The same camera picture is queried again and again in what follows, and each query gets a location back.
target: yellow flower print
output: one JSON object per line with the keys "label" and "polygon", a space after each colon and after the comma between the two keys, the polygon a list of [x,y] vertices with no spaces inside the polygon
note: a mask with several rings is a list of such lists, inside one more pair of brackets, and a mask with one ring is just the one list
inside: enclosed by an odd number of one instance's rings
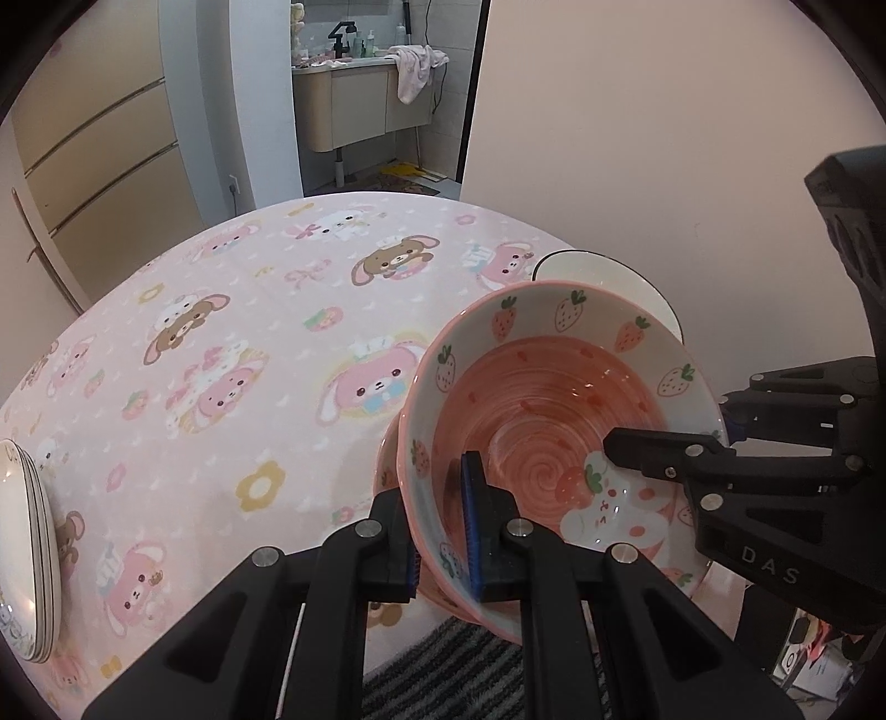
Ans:
{"label": "yellow flower print", "polygon": [[262,463],[258,470],[237,484],[234,494],[240,498],[240,509],[251,513],[269,507],[285,479],[286,472],[274,460]]}
{"label": "yellow flower print", "polygon": [[123,663],[117,655],[112,655],[111,659],[101,667],[102,675],[109,680],[123,669]]}
{"label": "yellow flower print", "polygon": [[154,287],[149,287],[142,294],[138,296],[138,304],[144,305],[146,302],[150,302],[155,297],[157,297],[160,293],[163,292],[163,288],[166,287],[163,283],[158,283]]}
{"label": "yellow flower print", "polygon": [[397,603],[370,602],[366,613],[366,627],[374,628],[376,625],[384,625],[391,628],[400,621],[403,616],[403,606]]}

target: pink bowl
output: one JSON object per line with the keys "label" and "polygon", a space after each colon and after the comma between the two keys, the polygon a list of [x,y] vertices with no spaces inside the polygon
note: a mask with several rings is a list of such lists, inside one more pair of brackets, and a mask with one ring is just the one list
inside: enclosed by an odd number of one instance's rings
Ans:
{"label": "pink bowl", "polygon": [[516,604],[470,594],[458,462],[479,450],[486,477],[523,516],[568,542],[637,546],[690,594],[709,565],[675,483],[611,466],[613,427],[723,436],[719,407],[682,344],[600,288],[513,285],[453,319],[418,365],[400,418],[397,477],[424,566],[442,593],[519,641]]}
{"label": "pink bowl", "polygon": [[[397,487],[397,435],[400,431],[400,415],[391,420],[385,437],[378,446],[376,455],[376,474],[372,482],[372,496],[375,497],[383,490]],[[437,607],[466,622],[477,622],[471,615],[465,613],[446,593],[437,585],[433,573],[422,563],[418,574],[418,592],[430,600]]]}

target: table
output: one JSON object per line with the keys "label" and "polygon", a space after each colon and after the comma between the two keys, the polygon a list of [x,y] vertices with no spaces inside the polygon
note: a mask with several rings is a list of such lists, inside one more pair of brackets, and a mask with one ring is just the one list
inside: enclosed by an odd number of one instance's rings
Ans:
{"label": "table", "polygon": [[[71,325],[0,413],[57,525],[62,633],[23,664],[62,720],[252,550],[367,514],[424,348],[564,247],[449,200],[293,200],[172,248]],[[446,617],[421,598],[373,608],[366,669]]]}

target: sink cabinet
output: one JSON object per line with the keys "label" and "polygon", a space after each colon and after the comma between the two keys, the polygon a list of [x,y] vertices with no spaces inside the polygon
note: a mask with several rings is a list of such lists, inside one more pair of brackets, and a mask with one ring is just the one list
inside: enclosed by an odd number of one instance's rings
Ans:
{"label": "sink cabinet", "polygon": [[433,83],[404,105],[397,98],[398,80],[392,60],[357,67],[293,69],[299,136],[311,150],[326,153],[369,137],[430,123]]}

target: faucet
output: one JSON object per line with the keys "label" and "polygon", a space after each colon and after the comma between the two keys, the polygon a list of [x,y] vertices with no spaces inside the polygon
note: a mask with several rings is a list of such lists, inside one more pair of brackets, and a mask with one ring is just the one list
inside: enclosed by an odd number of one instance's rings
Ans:
{"label": "faucet", "polygon": [[339,30],[342,27],[345,29],[346,33],[357,32],[356,24],[354,24],[351,20],[342,20],[335,26],[335,29],[331,33],[329,33],[330,40],[335,40],[335,45],[332,46],[332,49],[335,51],[336,60],[340,59],[341,56],[344,55],[346,52],[351,51],[350,45],[344,45],[341,42],[341,33],[339,33]]}

